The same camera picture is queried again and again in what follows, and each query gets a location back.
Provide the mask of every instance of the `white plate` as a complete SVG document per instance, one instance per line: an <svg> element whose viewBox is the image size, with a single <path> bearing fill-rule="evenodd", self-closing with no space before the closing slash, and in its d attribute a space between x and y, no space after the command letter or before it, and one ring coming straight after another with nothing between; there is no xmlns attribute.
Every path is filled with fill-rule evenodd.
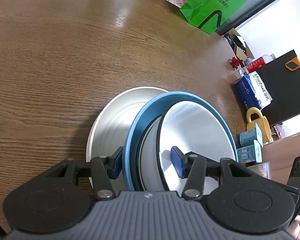
<svg viewBox="0 0 300 240"><path fill-rule="evenodd" d="M98 115L90 130L86 161L100 155L111 156L118 147L123 146L140 109L152 98L166 92L168 91L156 87L137 87L113 98ZM112 180L112 184L116 193L126 190L122 173L118 179Z"/></svg>

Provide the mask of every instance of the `blue gripper pad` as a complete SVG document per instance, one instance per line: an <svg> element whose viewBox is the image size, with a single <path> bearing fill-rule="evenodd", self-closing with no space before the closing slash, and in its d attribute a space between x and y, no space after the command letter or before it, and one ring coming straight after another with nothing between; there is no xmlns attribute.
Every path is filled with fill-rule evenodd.
<svg viewBox="0 0 300 240"><path fill-rule="evenodd" d="M184 154L179 150L178 147L172 146L170 150L170 158L171 162L173 164L173 167L175 168L178 177L181 179L184 179L185 177L185 168L182 164L182 158L185 157Z"/></svg>
<svg viewBox="0 0 300 240"><path fill-rule="evenodd" d="M115 159L114 159L114 167L112 169L112 178L118 178L119 174L121 172L121 169L122 169L122 150L123 150L123 147L120 147L114 153Z"/></svg>

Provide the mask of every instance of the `mug handle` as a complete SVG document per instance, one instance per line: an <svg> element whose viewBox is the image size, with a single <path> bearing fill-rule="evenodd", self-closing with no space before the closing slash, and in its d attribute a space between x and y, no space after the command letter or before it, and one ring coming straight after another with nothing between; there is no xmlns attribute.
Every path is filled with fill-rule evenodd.
<svg viewBox="0 0 300 240"><path fill-rule="evenodd" d="M260 111L258 108L256 108L256 107L250 107L250 108L247 110L247 122L248 122L248 123L251 122L251 115L252 115L252 114L257 114L257 115L259 115L260 118L263 117L261 111Z"/></svg>

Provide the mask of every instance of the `black circular pad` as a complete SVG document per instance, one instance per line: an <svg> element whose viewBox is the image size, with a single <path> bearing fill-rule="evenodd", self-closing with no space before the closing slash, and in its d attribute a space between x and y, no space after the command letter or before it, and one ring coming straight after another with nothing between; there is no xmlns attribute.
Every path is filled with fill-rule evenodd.
<svg viewBox="0 0 300 240"><path fill-rule="evenodd" d="M234 196L234 202L238 207L250 212L267 210L271 204L271 197L259 190L243 190Z"/></svg>
<svg viewBox="0 0 300 240"><path fill-rule="evenodd" d="M3 212L13 229L46 234L80 222L91 206L89 195L63 178L26 183L4 200Z"/></svg>
<svg viewBox="0 0 300 240"><path fill-rule="evenodd" d="M241 177L211 192L207 207L212 217L230 230L266 234L287 228L295 203L270 180Z"/></svg>

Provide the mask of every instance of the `stacked bowls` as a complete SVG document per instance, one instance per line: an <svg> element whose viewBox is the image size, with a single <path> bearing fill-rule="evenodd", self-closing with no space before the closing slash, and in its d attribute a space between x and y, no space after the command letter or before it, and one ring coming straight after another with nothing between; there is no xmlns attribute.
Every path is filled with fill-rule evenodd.
<svg viewBox="0 0 300 240"><path fill-rule="evenodd" d="M209 103L186 92L163 93L141 108L127 135L122 157L127 189L181 194L186 179L180 179L172 165L172 146L215 161L237 160L231 132ZM206 178L204 194L216 187L214 179Z"/></svg>
<svg viewBox="0 0 300 240"><path fill-rule="evenodd" d="M127 189L181 195L187 179L180 179L174 169L172 146L218 162L223 157L237 160L231 132L209 103L187 92L154 87L124 91L106 105L91 128L86 161L111 156L123 145L123 176L112 181L117 194ZM206 177L203 193L216 187L218 182Z"/></svg>

